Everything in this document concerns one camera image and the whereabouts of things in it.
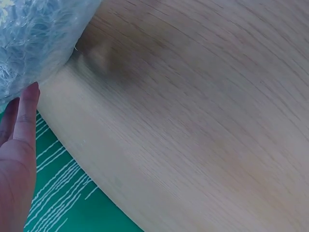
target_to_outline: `white stripe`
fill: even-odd
[[[52,210],[52,212],[50,212],[49,215],[47,215],[47,217],[45,217],[45,218],[43,219],[43,221],[42,221],[42,223],[41,223],[41,226],[38,227],[39,230],[36,231],[36,232],[39,232],[39,231],[40,231],[41,229],[43,229],[44,227],[48,228],[47,225],[53,223],[55,220],[60,220],[61,217],[59,217],[59,214],[60,214],[61,212],[63,212],[62,209],[65,208],[65,207],[63,207],[63,206],[65,206],[66,200],[72,199],[72,198],[76,197],[76,195],[77,195],[78,193],[80,193],[80,192],[84,189],[84,187],[80,188],[80,185],[81,185],[81,184],[85,185],[85,183],[87,183],[87,181],[85,181],[85,178],[84,178],[84,179],[83,179],[82,181],[80,181],[80,183],[75,187],[75,189],[72,190],[72,192],[70,193],[70,195],[69,195],[68,197],[66,197],[63,201],[59,202],[59,205],[58,205],[56,208],[54,208],[54,209]],[[70,190],[67,191],[67,192],[63,195],[63,197],[65,197],[66,195],[68,195],[69,192],[70,192]]]
[[[75,203],[73,203],[73,205],[71,205],[70,207],[69,207],[69,209],[67,209],[64,213],[63,213],[63,211],[65,210],[65,208],[67,207],[67,206],[69,206],[70,205],[70,203],[76,198],[76,196],[79,194],[79,196],[78,196],[78,198],[80,197],[80,195],[81,195],[81,191],[83,191],[84,190],[84,188],[87,186],[87,184],[88,183],[90,183],[91,182],[91,180],[89,181],[89,180],[86,180],[84,183],[83,183],[83,187],[81,187],[80,189],[78,189],[78,191],[77,191],[77,193],[75,193],[75,195],[72,197],[72,195],[73,195],[73,192],[75,191],[72,191],[72,193],[58,206],[58,207],[56,207],[55,209],[53,209],[53,211],[50,213],[50,215],[51,215],[51,221],[50,222],[48,222],[49,220],[47,220],[46,222],[45,222],[45,224],[44,225],[42,225],[41,227],[40,227],[40,229],[44,229],[44,231],[48,228],[48,230],[47,231],[49,231],[49,229],[51,229],[62,217],[63,217],[63,215],[65,215],[65,213],[69,210],[69,209],[71,209],[73,206],[74,206],[74,204]],[[65,204],[65,201],[67,201],[67,200],[69,200],[69,202],[65,205],[65,207],[63,208],[63,209],[59,209],[59,207],[60,206],[62,206],[62,205],[64,205]]]
[[[44,202],[45,198],[47,198],[49,196],[50,193],[52,193],[56,186],[58,185],[58,183],[63,182],[64,180],[66,180],[68,177],[71,177],[71,173],[75,172],[75,168],[79,168],[78,165],[76,165],[77,163],[74,163],[73,165],[71,165],[60,177],[59,179],[56,179],[56,181],[52,184],[52,186],[46,191],[46,193],[43,194],[43,196],[40,198],[40,200],[38,200],[38,202],[35,202],[33,204],[33,206],[30,209],[28,218],[30,218],[30,216],[33,214],[33,212]]]
[[[43,120],[42,117],[40,117],[35,123],[37,124],[39,121]]]
[[[68,165],[72,162],[72,161],[74,161],[73,159],[71,159],[66,165],[64,165],[57,173],[56,173],[56,175],[54,175],[53,176],[53,178],[51,178],[45,185],[44,185],[44,187],[42,188],[42,189],[40,189],[40,191],[35,195],[35,197],[33,198],[33,200],[32,200],[32,204],[36,201],[36,199],[39,197],[39,195],[40,195],[40,193],[44,190],[44,189],[46,189],[47,188],[47,186],[53,181],[53,180],[55,180],[56,178],[57,178],[57,176],[65,169],[65,168],[67,168],[68,167]]]
[[[42,196],[42,198],[40,199],[39,202],[37,202],[36,206],[32,207],[31,212],[29,213],[28,217],[30,217],[32,215],[32,213],[37,210],[38,207],[41,206],[41,204],[44,202],[43,206],[40,207],[40,209],[36,212],[35,216],[32,217],[29,222],[27,222],[27,224],[25,225],[28,226],[37,216],[38,214],[44,209],[44,207],[46,206],[46,204],[50,201],[50,199],[55,196],[68,182],[70,182],[74,176],[78,173],[78,171],[80,170],[80,167],[77,165],[75,165],[75,167],[71,167],[70,169],[66,170],[64,172],[64,174],[62,175],[61,178],[59,178],[58,180],[56,180],[53,185],[47,190],[47,192]],[[61,185],[61,188],[59,188],[57,191],[54,191],[55,187],[57,185]]]
[[[36,133],[39,133],[41,130],[43,130],[45,127],[47,126],[47,124],[45,124],[44,126],[42,126],[40,129],[38,129],[37,131],[36,131]]]
[[[61,146],[61,148],[59,148],[57,151],[55,151],[52,155],[50,155],[49,157],[47,157],[47,159],[45,159],[40,165],[37,166],[37,169],[40,169],[43,165],[45,165],[51,158],[53,158],[55,155],[57,155],[57,153],[59,151],[61,151],[62,149],[65,149],[64,146]]]
[[[46,130],[44,130],[38,137],[36,137],[35,139],[39,139],[42,135],[45,134],[45,132],[47,132],[49,130],[49,127],[47,127]]]
[[[53,228],[53,226],[55,226],[56,225],[56,223],[63,217],[63,215],[65,215],[70,209],[72,209],[72,207],[75,205],[75,203],[78,201],[78,199],[81,197],[81,193],[78,195],[78,197],[73,201],[73,203],[71,204],[71,206],[68,208],[68,209],[66,209],[63,213],[62,213],[62,215],[60,215],[59,216],[59,218],[49,227],[49,229],[48,230],[44,230],[44,232],[46,231],[46,232],[49,232],[50,231],[50,229],[51,228]]]
[[[85,198],[87,200],[96,190],[98,189],[98,186],[96,186]]]
[[[50,218],[51,214],[50,211],[59,203],[63,198],[66,197],[66,195],[73,189],[75,191],[76,189],[79,188],[79,186],[84,182],[84,179],[87,177],[86,174],[83,174],[72,186],[71,188],[61,197],[59,198],[42,216],[41,218],[37,221],[37,223],[34,225],[33,229],[31,231],[39,232],[42,229],[42,226],[40,226],[42,223],[44,223],[46,220]]]
[[[55,232],[58,232],[60,230],[60,228],[67,222],[68,218],[64,220],[64,222],[62,222],[60,224],[60,226],[58,226],[58,228],[55,230]]]
[[[59,140],[56,140],[56,142],[54,142],[53,144],[51,144],[48,148],[46,148],[42,153],[40,153],[38,156],[37,156],[37,159],[39,157],[41,157],[42,155],[44,155],[50,148],[52,148],[56,143],[58,143]]]
[[[46,123],[46,122],[43,120],[43,118],[42,118],[42,122],[39,122],[39,123],[36,125],[36,127],[38,127],[38,126],[41,125],[42,123]]]
[[[55,158],[53,158],[51,161],[49,161],[47,164],[45,164],[43,167],[39,168],[37,170],[37,173],[39,173],[40,171],[42,171],[44,168],[46,168],[49,164],[51,164],[53,161],[55,161],[59,156],[61,156],[63,153],[66,152],[66,149],[64,149],[62,152],[60,152]]]

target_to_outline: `green striped cloth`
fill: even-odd
[[[25,232],[141,232],[37,114],[37,184]]]

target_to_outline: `hand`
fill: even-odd
[[[35,181],[35,124],[38,83],[11,101],[0,123],[0,230],[22,232]]]

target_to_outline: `bubble wrap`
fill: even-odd
[[[55,74],[101,0],[0,0],[0,105]]]

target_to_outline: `wood grain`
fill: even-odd
[[[308,231],[308,10],[106,0],[39,111],[147,232]]]

